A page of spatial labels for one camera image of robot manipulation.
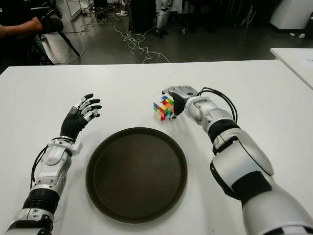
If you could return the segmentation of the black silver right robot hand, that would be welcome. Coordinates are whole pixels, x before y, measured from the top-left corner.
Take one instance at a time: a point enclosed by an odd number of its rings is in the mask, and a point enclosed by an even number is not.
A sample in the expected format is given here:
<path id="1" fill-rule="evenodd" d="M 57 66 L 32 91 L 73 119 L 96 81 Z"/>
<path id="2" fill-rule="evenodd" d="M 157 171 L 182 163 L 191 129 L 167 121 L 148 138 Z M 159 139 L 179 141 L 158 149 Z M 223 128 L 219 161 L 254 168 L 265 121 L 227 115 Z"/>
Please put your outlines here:
<path id="1" fill-rule="evenodd" d="M 176 119 L 184 111 L 187 100 L 196 96 L 198 91 L 191 86 L 171 86 L 164 89 L 161 93 L 168 94 L 173 98 L 174 113 L 171 119 Z"/>

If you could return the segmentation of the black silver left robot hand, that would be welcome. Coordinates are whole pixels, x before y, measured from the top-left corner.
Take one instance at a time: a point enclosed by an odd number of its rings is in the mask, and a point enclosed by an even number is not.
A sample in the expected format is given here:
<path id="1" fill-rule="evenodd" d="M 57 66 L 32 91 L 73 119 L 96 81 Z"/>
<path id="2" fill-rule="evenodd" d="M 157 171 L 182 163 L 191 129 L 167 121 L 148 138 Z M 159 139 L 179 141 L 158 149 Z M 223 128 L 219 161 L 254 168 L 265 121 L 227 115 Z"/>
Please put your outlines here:
<path id="1" fill-rule="evenodd" d="M 93 94 L 87 94 L 76 102 L 66 115 L 60 130 L 60 137 L 76 142 L 79 133 L 93 119 L 100 117 L 99 105 L 101 99 L 93 99 Z"/>

